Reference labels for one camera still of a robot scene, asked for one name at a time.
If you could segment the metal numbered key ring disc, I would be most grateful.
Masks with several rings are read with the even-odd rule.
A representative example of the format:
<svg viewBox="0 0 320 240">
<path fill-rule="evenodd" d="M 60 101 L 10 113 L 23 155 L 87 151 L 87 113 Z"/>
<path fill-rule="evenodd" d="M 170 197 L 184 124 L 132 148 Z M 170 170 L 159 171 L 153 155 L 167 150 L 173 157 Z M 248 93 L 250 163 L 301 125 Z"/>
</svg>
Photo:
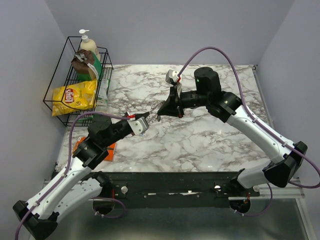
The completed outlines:
<svg viewBox="0 0 320 240">
<path fill-rule="evenodd" d="M 158 104 L 155 104 L 151 107 L 151 109 L 149 110 L 149 116 L 147 117 L 147 122 L 149 124 L 149 127 L 151 127 L 151 125 L 153 125 L 155 122 L 158 121 L 158 110 L 161 106 L 161 103 L 159 102 Z"/>
</svg>

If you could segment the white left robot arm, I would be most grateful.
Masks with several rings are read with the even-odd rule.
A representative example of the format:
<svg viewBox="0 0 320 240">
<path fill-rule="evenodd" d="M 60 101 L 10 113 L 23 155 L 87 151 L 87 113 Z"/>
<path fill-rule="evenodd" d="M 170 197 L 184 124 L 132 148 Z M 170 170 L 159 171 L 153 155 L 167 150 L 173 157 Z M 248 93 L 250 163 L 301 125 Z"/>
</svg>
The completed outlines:
<svg viewBox="0 0 320 240">
<path fill-rule="evenodd" d="M 68 150 L 63 169 L 36 195 L 27 201 L 17 201 L 12 207 L 19 219 L 15 239 L 25 227 L 36 240 L 45 240 L 75 208 L 92 198 L 107 197 L 111 183 L 105 175 L 90 180 L 83 188 L 77 183 L 108 156 L 109 146 L 128 135 L 143 134 L 149 128 L 149 112 L 115 117 L 89 111 L 88 115 L 93 116 L 88 136 L 75 150 Z M 116 123 L 112 123 L 114 118 L 118 120 Z"/>
</svg>

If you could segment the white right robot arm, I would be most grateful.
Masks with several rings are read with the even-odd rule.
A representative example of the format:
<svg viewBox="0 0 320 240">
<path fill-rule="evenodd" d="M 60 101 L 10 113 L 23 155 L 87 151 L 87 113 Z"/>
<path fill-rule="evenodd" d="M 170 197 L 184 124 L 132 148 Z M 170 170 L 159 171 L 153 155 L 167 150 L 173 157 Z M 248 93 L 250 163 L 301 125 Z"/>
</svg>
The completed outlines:
<svg viewBox="0 0 320 240">
<path fill-rule="evenodd" d="M 236 196 L 241 196 L 253 186 L 271 183 L 279 188 L 287 186 L 302 164 L 302 157 L 308 147 L 302 141 L 282 137 L 284 143 L 275 140 L 280 134 L 266 123 L 258 125 L 259 118 L 251 119 L 242 100 L 232 92 L 222 90 L 220 78 L 210 67 L 194 71 L 196 89 L 183 92 L 178 73 L 170 69 L 165 81 L 171 84 L 167 100 L 157 111 L 158 116 L 182 118 L 185 109 L 206 107 L 207 111 L 224 123 L 236 128 L 260 147 L 270 161 L 262 165 L 241 169 L 227 184 Z"/>
</svg>

